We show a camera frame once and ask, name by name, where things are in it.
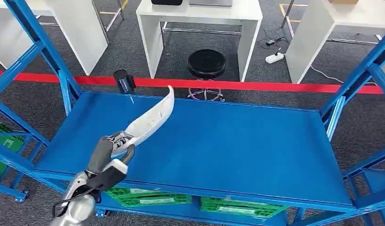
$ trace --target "white table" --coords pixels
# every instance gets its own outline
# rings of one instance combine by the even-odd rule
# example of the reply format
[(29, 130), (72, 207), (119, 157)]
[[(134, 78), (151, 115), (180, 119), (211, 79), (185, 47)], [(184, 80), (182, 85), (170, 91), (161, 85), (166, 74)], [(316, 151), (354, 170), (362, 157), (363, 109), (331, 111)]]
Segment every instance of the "white table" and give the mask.
[[(53, 16), (89, 75), (108, 46), (91, 0), (27, 0), (35, 15)], [(32, 44), (0, 0), (0, 64), (9, 68)]]
[(151, 78), (163, 51), (161, 21), (242, 25), (238, 65), (240, 80), (244, 81), (263, 16), (258, 0), (234, 0), (232, 7), (190, 6), (188, 0), (180, 6), (162, 6), (142, 0), (137, 18)]
[(286, 53), (292, 83), (300, 83), (332, 31), (385, 34), (385, 0), (356, 5), (311, 0)]

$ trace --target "black box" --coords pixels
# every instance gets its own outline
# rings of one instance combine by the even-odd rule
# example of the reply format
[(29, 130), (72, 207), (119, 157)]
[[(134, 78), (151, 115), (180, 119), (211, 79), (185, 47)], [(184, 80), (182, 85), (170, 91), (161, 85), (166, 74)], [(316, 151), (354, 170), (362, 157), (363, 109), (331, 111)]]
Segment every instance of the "black box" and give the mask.
[(172, 5), (179, 6), (182, 3), (182, 0), (151, 0), (152, 4), (155, 5)]

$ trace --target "stool base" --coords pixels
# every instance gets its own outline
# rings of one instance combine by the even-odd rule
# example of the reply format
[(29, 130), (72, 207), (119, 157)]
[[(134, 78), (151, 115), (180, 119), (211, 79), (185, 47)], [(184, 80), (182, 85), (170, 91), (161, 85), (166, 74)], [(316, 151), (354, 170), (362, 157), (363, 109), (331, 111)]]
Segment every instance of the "stool base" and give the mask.
[(189, 88), (188, 92), (189, 92), (189, 95), (187, 96), (187, 98), (192, 98), (192, 99), (195, 99), (195, 100), (202, 100), (202, 99), (197, 98), (196, 96), (199, 95), (199, 94), (204, 94), (204, 99), (203, 100), (215, 101), (215, 100), (219, 99), (222, 102), (225, 101), (224, 96), (221, 93), (221, 89), (217, 89), (216, 91), (209, 90), (209, 89), (201, 89), (200, 91), (192, 92), (191, 88)]

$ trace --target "stool seat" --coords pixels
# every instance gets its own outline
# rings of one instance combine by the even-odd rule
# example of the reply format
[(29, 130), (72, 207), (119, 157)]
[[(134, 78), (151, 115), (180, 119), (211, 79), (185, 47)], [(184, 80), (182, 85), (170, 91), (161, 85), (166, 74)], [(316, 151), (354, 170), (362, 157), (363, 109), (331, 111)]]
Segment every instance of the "stool seat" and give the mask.
[(191, 74), (203, 80), (219, 77), (226, 67), (227, 61), (223, 54), (211, 49), (196, 51), (188, 58), (188, 69)]

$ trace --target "green plastic crate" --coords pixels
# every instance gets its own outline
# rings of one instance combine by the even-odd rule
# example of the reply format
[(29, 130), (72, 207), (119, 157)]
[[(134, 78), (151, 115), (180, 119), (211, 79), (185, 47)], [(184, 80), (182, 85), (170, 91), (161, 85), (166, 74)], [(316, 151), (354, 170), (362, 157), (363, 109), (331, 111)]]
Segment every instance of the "green plastic crate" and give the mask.
[[(5, 126), (0, 122), (0, 133), (10, 133), (13, 132), (10, 128)], [(9, 148), (14, 152), (18, 152), (20, 147), (25, 142), (25, 139), (21, 136), (0, 136), (0, 144), (3, 144), (5, 147)], [(0, 176), (4, 173), (7, 166), (0, 161)]]
[(271, 205), (258, 202), (244, 202), (218, 198), (201, 197), (201, 211), (251, 215), (259, 218), (271, 218), (286, 210), (287, 206)]
[(192, 203), (192, 197), (142, 189), (114, 187), (106, 193), (124, 207)]

